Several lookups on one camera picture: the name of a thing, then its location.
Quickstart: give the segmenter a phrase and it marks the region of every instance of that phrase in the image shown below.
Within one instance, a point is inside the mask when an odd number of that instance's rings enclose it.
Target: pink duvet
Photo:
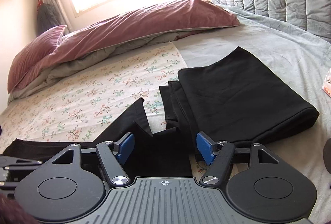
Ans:
[[[25,88],[42,70],[69,62],[106,47],[122,44],[158,33],[204,30],[239,25],[234,14],[207,0],[165,0],[150,7],[99,21],[60,43],[50,54],[36,62],[21,78],[8,77],[8,92]],[[13,63],[10,73],[19,69]]]

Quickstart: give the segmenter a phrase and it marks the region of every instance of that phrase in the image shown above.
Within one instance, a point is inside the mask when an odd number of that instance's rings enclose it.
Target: flower pattern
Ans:
[[[186,68],[173,43],[135,49],[14,101],[1,118],[0,152],[16,138],[93,141],[135,100],[143,97],[153,133],[165,129],[159,86]]]

